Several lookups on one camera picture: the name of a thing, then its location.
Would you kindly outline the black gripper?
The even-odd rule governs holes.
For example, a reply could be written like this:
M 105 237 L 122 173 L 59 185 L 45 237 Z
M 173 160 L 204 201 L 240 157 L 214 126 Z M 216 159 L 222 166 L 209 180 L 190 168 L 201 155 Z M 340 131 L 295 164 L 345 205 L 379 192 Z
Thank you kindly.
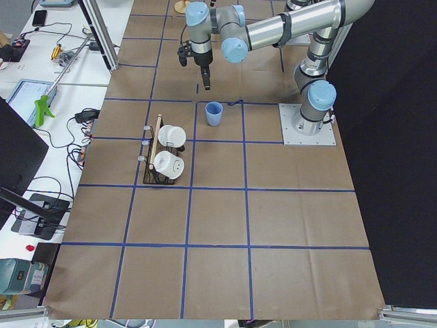
M 195 63 L 201 67 L 201 78 L 205 90 L 210 90 L 210 68 L 212 63 L 212 43 L 206 41 L 202 43 L 191 42 L 191 50 Z

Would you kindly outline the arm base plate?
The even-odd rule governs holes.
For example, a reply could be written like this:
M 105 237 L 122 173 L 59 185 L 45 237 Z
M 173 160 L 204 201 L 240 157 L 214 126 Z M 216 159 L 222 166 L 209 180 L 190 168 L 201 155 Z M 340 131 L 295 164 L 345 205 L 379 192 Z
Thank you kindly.
M 300 114 L 301 104 L 279 103 L 279 116 L 285 146 L 336 146 L 329 114 L 320 122 L 310 122 Z

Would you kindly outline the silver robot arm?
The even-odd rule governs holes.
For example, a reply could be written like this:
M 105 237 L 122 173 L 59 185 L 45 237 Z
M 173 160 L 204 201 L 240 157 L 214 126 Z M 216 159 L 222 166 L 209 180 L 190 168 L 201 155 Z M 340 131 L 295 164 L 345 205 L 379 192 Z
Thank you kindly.
M 326 80 L 339 31 L 362 18 L 373 1 L 286 1 L 283 11 L 249 20 L 241 4 L 223 7 L 195 1 L 186 7 L 177 54 L 199 68 L 203 92 L 218 81 L 232 96 L 261 103 L 303 103 L 311 84 Z M 210 72 L 218 54 L 230 71 Z

